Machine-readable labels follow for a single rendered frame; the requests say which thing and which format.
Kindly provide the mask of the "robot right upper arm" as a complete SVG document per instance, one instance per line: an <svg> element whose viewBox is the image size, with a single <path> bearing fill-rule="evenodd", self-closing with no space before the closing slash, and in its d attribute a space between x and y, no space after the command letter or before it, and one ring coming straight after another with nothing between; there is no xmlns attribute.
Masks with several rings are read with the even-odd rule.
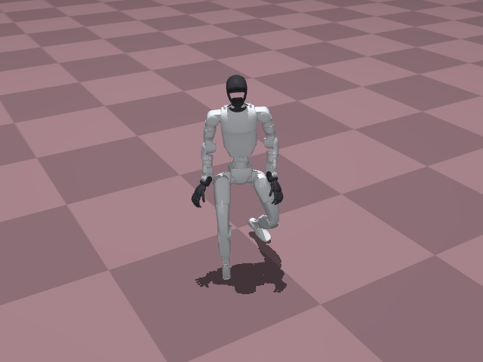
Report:
<svg viewBox="0 0 483 362"><path fill-rule="evenodd" d="M206 144L206 153L213 153L216 151L216 143L213 138L220 122L221 109L211 110L206 115L204 128L204 141Z"/></svg>

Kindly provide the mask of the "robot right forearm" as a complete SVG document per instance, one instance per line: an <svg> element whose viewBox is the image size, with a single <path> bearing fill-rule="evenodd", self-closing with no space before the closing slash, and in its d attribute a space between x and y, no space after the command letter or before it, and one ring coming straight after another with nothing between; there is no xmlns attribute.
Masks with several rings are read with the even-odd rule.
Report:
<svg viewBox="0 0 483 362"><path fill-rule="evenodd" d="M205 181L209 176L212 177L212 181L213 181L212 160L213 160L213 155L208 153L206 154L206 144L202 143L202 181Z"/></svg>

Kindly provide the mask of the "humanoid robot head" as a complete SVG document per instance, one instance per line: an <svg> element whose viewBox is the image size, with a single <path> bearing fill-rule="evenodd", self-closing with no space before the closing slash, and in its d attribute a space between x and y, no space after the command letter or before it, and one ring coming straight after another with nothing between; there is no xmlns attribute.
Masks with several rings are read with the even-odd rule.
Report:
<svg viewBox="0 0 483 362"><path fill-rule="evenodd" d="M245 104L244 101L246 99L246 96L247 96L247 83L245 81L245 79L240 76L240 75L232 75L228 78L227 82L226 82L226 92L227 92L227 95L228 95L228 98L229 98L229 101L231 102L230 105L234 106L235 108L231 109L228 105L227 107L229 107L229 109L233 112L242 112L246 109L246 107L248 106L248 104ZM244 98L242 99L242 97L236 97L236 98L232 98L230 97L230 93L238 93L238 92L244 92L245 95L244 95ZM242 105L245 104L247 105L246 107L242 108Z"/></svg>

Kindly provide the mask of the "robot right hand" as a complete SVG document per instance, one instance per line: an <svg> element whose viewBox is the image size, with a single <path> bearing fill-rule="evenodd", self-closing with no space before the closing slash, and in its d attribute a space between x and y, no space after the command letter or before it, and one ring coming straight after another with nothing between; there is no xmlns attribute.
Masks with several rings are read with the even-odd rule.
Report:
<svg viewBox="0 0 483 362"><path fill-rule="evenodd" d="M205 181L200 180L200 184L197 186L195 189L195 192L192 195L192 202L196 207L201 207L200 206L200 198L202 196L203 202L205 202L205 189L206 186L209 186L212 181L212 177L209 176Z"/></svg>

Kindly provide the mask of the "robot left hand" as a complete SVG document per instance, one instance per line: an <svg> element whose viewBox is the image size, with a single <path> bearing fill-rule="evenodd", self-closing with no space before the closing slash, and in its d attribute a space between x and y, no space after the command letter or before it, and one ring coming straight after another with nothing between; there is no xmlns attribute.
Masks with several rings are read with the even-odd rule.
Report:
<svg viewBox="0 0 483 362"><path fill-rule="evenodd" d="M271 190L269 193L269 197L272 195L272 191L274 192L274 201L272 202L272 204L274 205L279 204L283 200L283 194L281 191L281 186L277 181L278 177L277 176L273 177L270 171L266 172L266 177L268 179L268 182L271 183Z"/></svg>

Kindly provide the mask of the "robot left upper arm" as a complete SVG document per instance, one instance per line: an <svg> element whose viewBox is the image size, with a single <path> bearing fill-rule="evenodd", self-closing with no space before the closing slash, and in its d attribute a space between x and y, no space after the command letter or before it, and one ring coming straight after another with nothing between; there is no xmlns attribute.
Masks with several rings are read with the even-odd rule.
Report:
<svg viewBox="0 0 483 362"><path fill-rule="evenodd" d="M262 122L261 124L266 134L266 138L264 138L264 146L268 149L273 149L273 140L274 138L277 138L277 136L275 134L275 125L270 111L265 106L255 107L255 111L257 113L257 120Z"/></svg>

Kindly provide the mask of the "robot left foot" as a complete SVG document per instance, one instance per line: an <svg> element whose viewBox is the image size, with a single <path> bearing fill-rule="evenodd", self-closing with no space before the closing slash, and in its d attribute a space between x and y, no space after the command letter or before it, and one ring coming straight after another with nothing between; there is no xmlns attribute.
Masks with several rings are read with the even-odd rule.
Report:
<svg viewBox="0 0 483 362"><path fill-rule="evenodd" d="M256 219L255 218L250 218L248 220L248 225L255 231L257 237L264 241L264 242L268 242L271 240L271 235L270 233L268 233L268 231L266 229L259 229L259 228L256 228L254 227L253 225L253 222L255 222Z"/></svg>

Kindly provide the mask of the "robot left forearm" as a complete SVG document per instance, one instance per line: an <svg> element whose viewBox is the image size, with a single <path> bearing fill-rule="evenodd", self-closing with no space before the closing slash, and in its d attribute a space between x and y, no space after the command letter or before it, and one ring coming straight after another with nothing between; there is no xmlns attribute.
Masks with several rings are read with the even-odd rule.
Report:
<svg viewBox="0 0 483 362"><path fill-rule="evenodd" d="M277 173L276 173L277 155L278 155L278 139L277 138L274 138L274 140L273 140L273 150L269 149L269 151L266 151L266 154L267 154L266 172L270 171L272 176L275 177L275 176L277 176Z"/></svg>

